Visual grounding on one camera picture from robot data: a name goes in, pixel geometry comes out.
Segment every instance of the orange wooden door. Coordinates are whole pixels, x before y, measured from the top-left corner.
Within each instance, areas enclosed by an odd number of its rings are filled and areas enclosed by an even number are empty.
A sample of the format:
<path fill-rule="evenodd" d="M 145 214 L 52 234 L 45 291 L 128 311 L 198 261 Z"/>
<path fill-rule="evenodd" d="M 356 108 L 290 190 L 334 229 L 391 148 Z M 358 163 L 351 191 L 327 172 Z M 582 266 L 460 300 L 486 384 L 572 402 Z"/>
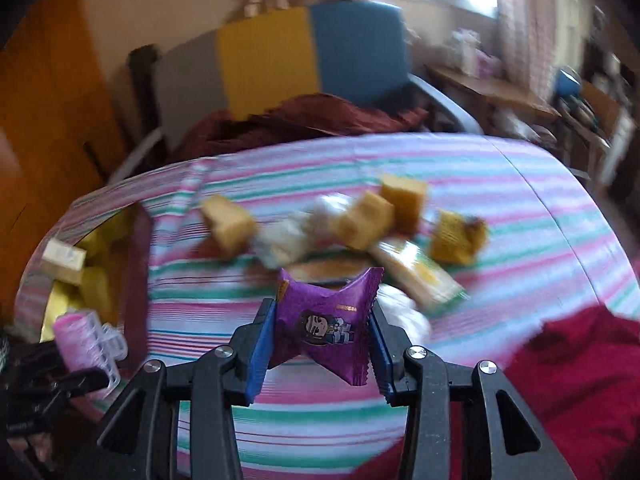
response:
<path fill-rule="evenodd" d="M 37 0 L 0 52 L 0 317 L 31 253 L 126 152 L 81 0 Z"/>

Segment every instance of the wooden desk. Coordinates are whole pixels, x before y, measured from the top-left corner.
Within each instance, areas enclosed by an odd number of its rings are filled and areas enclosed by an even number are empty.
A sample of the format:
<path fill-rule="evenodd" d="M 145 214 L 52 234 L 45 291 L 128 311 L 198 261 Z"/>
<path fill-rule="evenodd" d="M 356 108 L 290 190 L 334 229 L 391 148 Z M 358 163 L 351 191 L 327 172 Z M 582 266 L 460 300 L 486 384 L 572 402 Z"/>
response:
<path fill-rule="evenodd" d="M 492 107 L 511 108 L 516 115 L 532 116 L 537 123 L 546 126 L 560 114 L 530 90 L 525 90 L 503 79 L 478 79 L 444 66 L 425 65 L 429 76 L 438 85 L 451 85 L 475 96 L 473 110 L 469 110 L 486 134 L 494 129 L 489 120 Z"/>

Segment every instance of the plastic bag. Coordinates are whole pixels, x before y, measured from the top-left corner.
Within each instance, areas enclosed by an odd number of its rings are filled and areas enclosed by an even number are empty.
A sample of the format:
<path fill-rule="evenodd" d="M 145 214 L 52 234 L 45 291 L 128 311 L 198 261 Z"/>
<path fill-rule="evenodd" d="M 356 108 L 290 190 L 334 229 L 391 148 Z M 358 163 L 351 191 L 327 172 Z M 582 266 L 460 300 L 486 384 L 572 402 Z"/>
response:
<path fill-rule="evenodd" d="M 460 69 L 466 75 L 478 77 L 478 46 L 480 36 L 474 30 L 462 30 L 462 65 Z"/>
<path fill-rule="evenodd" d="M 431 323 L 415 309 L 415 301 L 391 285 L 378 287 L 378 303 L 386 322 L 406 332 L 412 345 L 426 346 L 431 338 Z"/>

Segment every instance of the table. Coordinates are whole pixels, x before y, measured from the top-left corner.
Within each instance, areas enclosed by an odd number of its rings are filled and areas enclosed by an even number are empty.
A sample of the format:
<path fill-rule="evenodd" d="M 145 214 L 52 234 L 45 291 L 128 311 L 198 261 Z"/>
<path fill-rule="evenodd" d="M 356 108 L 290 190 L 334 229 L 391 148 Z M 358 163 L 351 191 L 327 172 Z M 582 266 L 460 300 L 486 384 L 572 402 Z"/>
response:
<path fill-rule="evenodd" d="M 452 85 L 474 96 L 474 106 L 470 113 L 486 134 L 492 133 L 494 129 L 489 118 L 492 107 L 511 108 L 516 115 L 532 116 L 542 126 L 547 126 L 560 117 L 555 108 L 532 91 L 503 79 L 478 79 L 440 65 L 425 65 L 425 68 L 439 85 Z"/>
<path fill-rule="evenodd" d="M 148 293 L 149 357 L 168 365 L 225 344 L 274 294 L 273 273 L 252 254 L 212 259 L 198 212 L 222 193 L 266 224 L 324 193 L 357 195 L 383 172 L 430 184 L 423 218 L 447 208 L 486 219 L 490 236 L 474 266 L 452 268 L 470 299 L 431 319 L 431 350 L 473 365 L 505 366 L 546 319 L 603 302 L 628 317 L 640 288 L 615 234 L 576 179 L 526 142 L 462 134 L 332 137 L 174 164 L 77 200 L 48 236 L 75 243 L 109 211 L 142 201 L 154 218 Z M 417 242 L 425 244 L 423 222 Z M 39 270 L 43 240 L 16 298 L 15 324 L 40 335 L 50 280 Z M 98 406 L 106 409 L 106 404 Z M 178 468 L 189 468 L 189 403 L 181 404 Z M 354 387 L 304 357 L 267 372 L 250 408 L 235 408 L 245 478 L 343 478 L 404 433 L 406 410 L 390 408 L 372 372 Z"/>

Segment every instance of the cake piece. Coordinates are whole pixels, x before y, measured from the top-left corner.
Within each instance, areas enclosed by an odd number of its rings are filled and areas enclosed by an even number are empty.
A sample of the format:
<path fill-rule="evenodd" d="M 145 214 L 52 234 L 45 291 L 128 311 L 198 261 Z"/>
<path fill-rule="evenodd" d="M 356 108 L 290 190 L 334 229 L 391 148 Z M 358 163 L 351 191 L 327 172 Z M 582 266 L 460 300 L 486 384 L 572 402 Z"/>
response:
<path fill-rule="evenodd" d="M 428 185 L 421 180 L 384 174 L 380 196 L 395 208 L 395 228 L 399 233 L 413 236 L 420 225 L 422 204 Z"/>
<path fill-rule="evenodd" d="M 394 207 L 380 195 L 366 191 L 332 226 L 340 243 L 356 251 L 366 251 L 385 237 L 394 222 Z"/>
<path fill-rule="evenodd" d="M 224 259 L 242 253 L 258 231 L 251 213 L 222 195 L 207 198 L 200 211 Z"/>

